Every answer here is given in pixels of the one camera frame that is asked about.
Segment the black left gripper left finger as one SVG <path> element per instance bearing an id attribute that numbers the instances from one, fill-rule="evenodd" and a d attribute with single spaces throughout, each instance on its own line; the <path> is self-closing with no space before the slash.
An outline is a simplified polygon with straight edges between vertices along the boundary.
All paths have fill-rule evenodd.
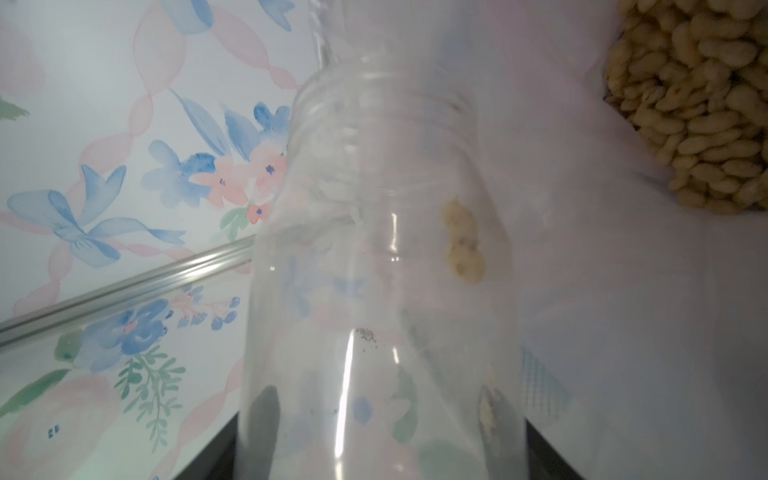
<path id="1" fill-rule="evenodd" d="M 175 479 L 269 479 L 280 421 L 278 390 L 269 385 Z"/>

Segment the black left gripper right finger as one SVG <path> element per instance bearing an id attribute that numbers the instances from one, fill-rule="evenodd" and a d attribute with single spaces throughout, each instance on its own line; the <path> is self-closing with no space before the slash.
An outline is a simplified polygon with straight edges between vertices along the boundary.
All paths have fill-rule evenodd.
<path id="1" fill-rule="evenodd" d="M 478 426 L 489 479 L 582 479 L 496 388 L 480 390 Z"/>

